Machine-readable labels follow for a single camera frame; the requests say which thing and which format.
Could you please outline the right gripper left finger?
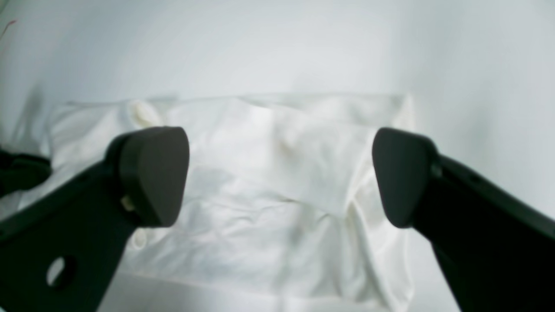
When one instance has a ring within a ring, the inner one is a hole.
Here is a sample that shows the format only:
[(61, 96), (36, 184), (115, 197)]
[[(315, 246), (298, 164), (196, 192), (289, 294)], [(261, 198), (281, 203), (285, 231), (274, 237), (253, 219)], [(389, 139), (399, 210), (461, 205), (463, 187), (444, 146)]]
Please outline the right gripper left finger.
[(135, 230), (175, 224), (188, 166), (183, 128), (125, 133), (101, 162), (2, 221), (2, 310), (95, 312)]

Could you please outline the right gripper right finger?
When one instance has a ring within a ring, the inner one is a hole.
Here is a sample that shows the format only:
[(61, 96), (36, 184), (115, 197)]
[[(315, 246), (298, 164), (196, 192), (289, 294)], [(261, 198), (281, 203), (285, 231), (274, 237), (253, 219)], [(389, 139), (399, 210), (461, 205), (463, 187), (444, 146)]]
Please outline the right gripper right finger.
[(431, 243), (462, 312), (552, 312), (555, 224), (432, 140), (381, 128), (372, 160), (387, 219)]

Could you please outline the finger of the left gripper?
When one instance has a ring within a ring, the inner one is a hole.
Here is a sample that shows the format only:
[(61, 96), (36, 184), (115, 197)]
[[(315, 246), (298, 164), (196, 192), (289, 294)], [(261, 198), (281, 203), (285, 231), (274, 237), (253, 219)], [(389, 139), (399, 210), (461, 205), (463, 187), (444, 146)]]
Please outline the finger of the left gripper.
[(26, 153), (0, 151), (0, 195), (30, 190), (52, 174), (50, 160)]

